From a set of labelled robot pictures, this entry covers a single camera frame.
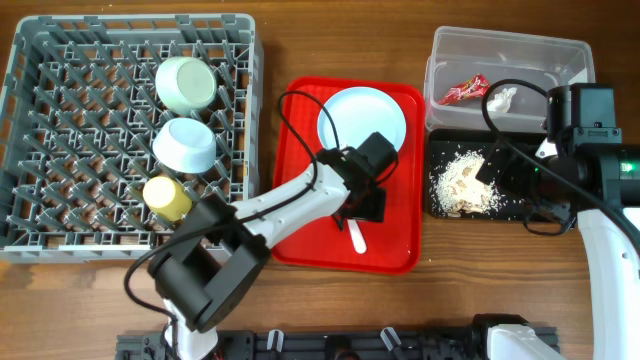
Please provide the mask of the red snack wrapper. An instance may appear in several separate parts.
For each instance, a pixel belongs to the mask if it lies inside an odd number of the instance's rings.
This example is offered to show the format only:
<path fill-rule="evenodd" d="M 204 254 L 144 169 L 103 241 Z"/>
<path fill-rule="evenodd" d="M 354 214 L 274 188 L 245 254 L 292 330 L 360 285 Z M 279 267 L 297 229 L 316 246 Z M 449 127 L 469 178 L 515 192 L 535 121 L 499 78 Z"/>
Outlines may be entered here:
<path fill-rule="evenodd" d="M 453 105 L 463 100 L 482 98 L 490 86 L 487 78 L 478 73 L 469 80 L 451 87 L 437 103 L 439 105 Z"/>

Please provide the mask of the light blue plate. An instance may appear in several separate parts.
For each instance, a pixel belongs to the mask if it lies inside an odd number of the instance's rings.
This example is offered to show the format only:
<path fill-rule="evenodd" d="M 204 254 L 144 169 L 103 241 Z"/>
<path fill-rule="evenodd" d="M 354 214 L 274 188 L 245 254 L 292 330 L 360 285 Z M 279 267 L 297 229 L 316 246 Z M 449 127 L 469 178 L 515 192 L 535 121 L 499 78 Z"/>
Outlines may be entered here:
<path fill-rule="evenodd" d="M 381 90 L 351 87 L 334 94 L 324 103 L 317 120 L 317 133 L 326 149 L 359 147 L 372 133 L 378 132 L 399 151 L 407 125 L 398 103 Z"/>

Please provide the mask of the food scraps pile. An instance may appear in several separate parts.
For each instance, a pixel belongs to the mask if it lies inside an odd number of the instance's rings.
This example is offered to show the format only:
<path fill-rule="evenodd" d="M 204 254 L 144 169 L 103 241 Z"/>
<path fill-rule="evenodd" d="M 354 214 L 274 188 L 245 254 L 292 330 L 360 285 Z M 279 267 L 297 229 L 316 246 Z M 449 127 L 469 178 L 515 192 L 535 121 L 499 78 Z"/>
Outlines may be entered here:
<path fill-rule="evenodd" d="M 437 165 L 439 173 L 429 174 L 435 208 L 451 217 L 497 211 L 501 207 L 502 195 L 495 184 L 485 184 L 476 179 L 483 164 L 484 157 L 479 151 L 467 151 L 463 154 L 456 152 L 452 160 Z"/>

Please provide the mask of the yellow plastic cup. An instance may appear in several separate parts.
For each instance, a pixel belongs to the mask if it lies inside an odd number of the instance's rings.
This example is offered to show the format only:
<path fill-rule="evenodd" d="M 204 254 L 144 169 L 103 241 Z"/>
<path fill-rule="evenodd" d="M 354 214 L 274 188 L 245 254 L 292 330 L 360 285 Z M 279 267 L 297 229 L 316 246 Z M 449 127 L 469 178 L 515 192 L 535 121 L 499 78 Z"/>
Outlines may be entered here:
<path fill-rule="evenodd" d="M 192 200 L 183 187 L 166 176 L 148 180 L 142 191 L 149 209 L 170 222 L 181 220 L 192 208 Z"/>

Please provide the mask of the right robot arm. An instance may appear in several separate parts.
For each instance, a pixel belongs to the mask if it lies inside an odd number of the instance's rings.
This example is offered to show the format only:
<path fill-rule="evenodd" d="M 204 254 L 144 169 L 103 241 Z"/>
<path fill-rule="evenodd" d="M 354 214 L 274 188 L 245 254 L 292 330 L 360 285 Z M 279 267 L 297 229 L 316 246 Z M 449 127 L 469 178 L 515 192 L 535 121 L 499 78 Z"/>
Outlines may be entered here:
<path fill-rule="evenodd" d="M 639 356 L 639 148 L 623 144 L 614 91 L 596 83 L 550 90 L 543 127 L 555 147 L 537 158 L 481 114 L 496 142 L 476 178 L 524 199 L 533 213 L 576 226 L 586 250 L 596 359 Z"/>

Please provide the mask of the white napkin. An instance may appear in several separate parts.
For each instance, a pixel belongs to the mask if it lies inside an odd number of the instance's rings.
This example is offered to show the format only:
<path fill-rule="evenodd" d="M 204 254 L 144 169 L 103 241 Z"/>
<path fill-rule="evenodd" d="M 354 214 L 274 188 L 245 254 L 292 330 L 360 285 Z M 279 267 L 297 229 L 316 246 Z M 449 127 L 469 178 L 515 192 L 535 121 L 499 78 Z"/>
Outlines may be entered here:
<path fill-rule="evenodd" d="M 512 98 L 516 93 L 516 87 L 504 88 L 494 96 L 493 100 L 487 102 L 487 110 L 489 112 L 507 113 L 511 107 Z"/>

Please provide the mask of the green bowl with scraps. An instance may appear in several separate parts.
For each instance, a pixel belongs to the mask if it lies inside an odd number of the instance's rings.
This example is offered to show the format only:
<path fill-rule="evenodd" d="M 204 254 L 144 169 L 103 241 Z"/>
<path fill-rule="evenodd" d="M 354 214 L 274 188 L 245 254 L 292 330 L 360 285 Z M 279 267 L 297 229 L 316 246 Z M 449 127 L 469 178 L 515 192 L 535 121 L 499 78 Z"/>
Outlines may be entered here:
<path fill-rule="evenodd" d="M 215 98 L 217 80 L 202 60 L 172 57 L 163 61 L 155 76 L 156 93 L 172 112 L 189 115 L 208 107 Z"/>

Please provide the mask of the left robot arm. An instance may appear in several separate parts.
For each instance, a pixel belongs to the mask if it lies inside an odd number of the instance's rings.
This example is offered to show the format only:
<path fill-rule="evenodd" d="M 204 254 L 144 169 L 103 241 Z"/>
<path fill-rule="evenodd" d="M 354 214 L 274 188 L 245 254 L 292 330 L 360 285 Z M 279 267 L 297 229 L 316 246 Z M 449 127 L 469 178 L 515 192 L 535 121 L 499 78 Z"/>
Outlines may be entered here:
<path fill-rule="evenodd" d="M 356 148 L 319 151 L 303 173 L 261 196 L 198 202 L 148 267 L 171 318 L 174 355 L 202 359 L 216 347 L 217 325 L 296 231 L 322 218 L 383 221 L 380 177 L 397 163 L 393 144 L 374 132 Z"/>

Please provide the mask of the light green bowl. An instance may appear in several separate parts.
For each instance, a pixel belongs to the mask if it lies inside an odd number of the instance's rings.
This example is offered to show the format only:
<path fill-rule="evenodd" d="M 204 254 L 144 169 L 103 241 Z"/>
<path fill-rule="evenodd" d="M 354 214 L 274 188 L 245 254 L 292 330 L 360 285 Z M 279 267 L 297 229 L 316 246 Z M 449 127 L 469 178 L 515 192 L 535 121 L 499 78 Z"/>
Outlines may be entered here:
<path fill-rule="evenodd" d="M 152 150 L 162 164 L 188 174 L 207 172 L 217 159 L 213 131 L 191 118 L 169 120 L 158 132 Z"/>

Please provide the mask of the white plastic fork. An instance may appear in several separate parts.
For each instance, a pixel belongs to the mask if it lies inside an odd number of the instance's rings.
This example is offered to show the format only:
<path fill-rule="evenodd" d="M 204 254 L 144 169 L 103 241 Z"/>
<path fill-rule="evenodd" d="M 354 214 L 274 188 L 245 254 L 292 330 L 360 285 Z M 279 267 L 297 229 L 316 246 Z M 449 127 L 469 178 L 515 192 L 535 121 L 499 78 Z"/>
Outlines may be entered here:
<path fill-rule="evenodd" d="M 351 240 L 354 246 L 354 250 L 358 254 L 364 254 L 367 251 L 367 244 L 357 221 L 354 219 L 349 219 L 348 228 L 349 228 Z"/>

